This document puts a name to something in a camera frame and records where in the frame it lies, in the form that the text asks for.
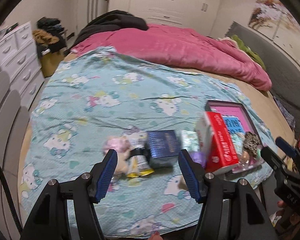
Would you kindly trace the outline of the person's hand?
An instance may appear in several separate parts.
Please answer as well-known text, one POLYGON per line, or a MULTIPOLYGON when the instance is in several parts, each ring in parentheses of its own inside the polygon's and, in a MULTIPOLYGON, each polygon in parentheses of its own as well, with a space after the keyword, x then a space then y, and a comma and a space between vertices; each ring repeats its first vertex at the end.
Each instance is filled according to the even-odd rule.
POLYGON ((277 202, 278 211, 275 212, 273 226, 279 235, 293 232, 300 228, 300 215, 294 212, 284 201, 277 202))

